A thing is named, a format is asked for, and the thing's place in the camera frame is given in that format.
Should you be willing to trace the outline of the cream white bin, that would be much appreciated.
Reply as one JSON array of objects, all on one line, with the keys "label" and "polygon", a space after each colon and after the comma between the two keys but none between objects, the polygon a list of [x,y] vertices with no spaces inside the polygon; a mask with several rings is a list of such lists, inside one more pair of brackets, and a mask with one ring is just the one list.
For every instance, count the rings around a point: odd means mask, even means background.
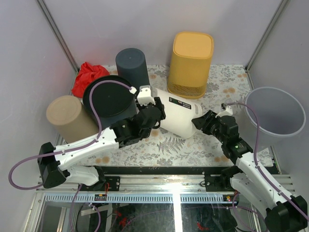
[{"label": "cream white bin", "polygon": [[201,105],[158,88],[151,89],[152,96],[159,97],[165,107],[166,118],[160,127],[185,139],[192,137],[197,129],[191,120],[203,115]]}]

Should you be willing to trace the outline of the slate blue tapered bin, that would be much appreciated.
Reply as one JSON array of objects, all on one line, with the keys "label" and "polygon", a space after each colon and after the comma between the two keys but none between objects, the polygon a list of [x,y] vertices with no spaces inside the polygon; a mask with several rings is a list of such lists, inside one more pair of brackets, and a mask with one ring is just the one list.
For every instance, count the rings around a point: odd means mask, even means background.
[{"label": "slate blue tapered bin", "polygon": [[126,79],[137,90],[150,85],[144,53],[137,48],[121,50],[115,58],[118,75]]}]

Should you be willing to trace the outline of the large dark navy bin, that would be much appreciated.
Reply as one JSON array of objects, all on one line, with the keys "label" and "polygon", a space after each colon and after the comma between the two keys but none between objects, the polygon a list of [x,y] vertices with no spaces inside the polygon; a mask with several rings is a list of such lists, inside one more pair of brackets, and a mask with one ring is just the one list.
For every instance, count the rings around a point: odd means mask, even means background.
[{"label": "large dark navy bin", "polygon": [[[103,80],[113,80],[131,86],[130,82],[118,75],[101,77],[88,85],[83,94],[83,105],[95,122],[97,119],[91,109],[89,96],[92,87]],[[100,118],[102,129],[111,126],[113,123],[137,114],[134,95],[119,84],[106,83],[95,88],[92,94],[92,103]]]}]

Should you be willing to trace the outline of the yellow mesh basket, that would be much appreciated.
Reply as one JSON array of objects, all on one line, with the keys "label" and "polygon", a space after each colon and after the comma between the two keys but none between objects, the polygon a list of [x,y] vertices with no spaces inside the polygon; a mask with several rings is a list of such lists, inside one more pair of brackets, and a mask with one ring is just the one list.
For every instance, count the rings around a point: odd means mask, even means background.
[{"label": "yellow mesh basket", "polygon": [[213,38],[202,32],[176,34],[167,80],[167,90],[186,99],[204,96],[214,51]]}]

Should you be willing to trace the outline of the beige bin with black rim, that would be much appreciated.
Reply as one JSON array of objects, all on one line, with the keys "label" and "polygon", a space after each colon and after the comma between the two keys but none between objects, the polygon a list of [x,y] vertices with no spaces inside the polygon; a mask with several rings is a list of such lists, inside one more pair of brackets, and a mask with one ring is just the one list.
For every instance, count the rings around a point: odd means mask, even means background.
[{"label": "beige bin with black rim", "polygon": [[97,123],[75,96],[66,95],[55,99],[47,107],[46,117],[67,143],[98,133]]}]

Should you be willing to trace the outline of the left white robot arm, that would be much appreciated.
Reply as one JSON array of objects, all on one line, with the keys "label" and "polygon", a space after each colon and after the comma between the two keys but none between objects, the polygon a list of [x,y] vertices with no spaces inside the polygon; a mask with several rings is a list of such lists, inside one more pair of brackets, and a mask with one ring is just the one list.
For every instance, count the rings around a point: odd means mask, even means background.
[{"label": "left white robot arm", "polygon": [[101,134],[66,145],[43,144],[37,159],[42,186],[51,189],[71,182],[102,190],[106,184],[103,169],[77,166],[76,163],[103,151],[120,149],[148,138],[151,130],[158,128],[165,117],[164,105],[159,97],[155,97],[154,103],[141,106],[136,115],[117,121]]}]

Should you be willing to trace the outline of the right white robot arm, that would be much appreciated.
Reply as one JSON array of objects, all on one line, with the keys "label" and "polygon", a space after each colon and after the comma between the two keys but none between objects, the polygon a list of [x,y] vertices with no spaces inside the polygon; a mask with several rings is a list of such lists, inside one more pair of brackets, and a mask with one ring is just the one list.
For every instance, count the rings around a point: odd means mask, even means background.
[{"label": "right white robot arm", "polygon": [[233,163],[219,177],[207,177],[206,189],[235,190],[255,206],[270,232],[299,232],[308,226],[308,204],[302,196],[293,196],[259,164],[253,149],[239,136],[231,115],[213,111],[192,119],[194,126],[212,135],[221,144],[224,155]]}]

